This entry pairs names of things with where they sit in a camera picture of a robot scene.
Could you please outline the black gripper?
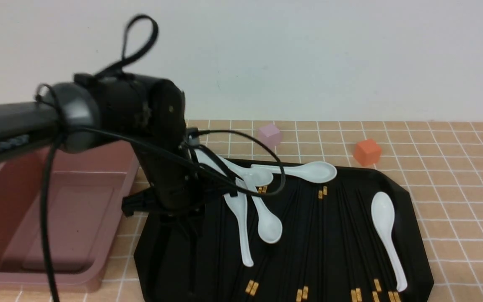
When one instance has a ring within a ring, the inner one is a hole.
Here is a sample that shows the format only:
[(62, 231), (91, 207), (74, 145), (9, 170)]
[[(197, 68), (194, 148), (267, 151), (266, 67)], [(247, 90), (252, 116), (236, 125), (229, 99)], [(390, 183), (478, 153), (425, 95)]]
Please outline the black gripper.
[[(187, 138), (184, 118), (185, 95), (170, 80), (158, 77), (116, 74), (101, 80), (89, 74), (75, 74), (76, 84), (86, 88), (100, 110), (99, 129), (131, 136), (162, 148), (184, 160), (188, 151), (181, 149)], [(122, 213), (154, 213), (161, 206), (178, 211), (197, 203), (198, 182), (195, 174), (163, 156), (132, 144), (134, 153), (154, 188), (146, 188), (122, 199)], [(206, 209), (170, 216), (172, 227), (186, 240), (203, 235)]]

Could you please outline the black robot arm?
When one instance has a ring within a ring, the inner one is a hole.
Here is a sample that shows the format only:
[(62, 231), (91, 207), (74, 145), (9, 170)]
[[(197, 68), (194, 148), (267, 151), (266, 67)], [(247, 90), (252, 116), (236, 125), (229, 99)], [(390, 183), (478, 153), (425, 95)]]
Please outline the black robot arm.
[(47, 89), (33, 102), (0, 104), (0, 163), (56, 142), (77, 154), (126, 140), (162, 213), (188, 235), (202, 233), (202, 186), (188, 152), (180, 88), (165, 78), (110, 71), (75, 74)]

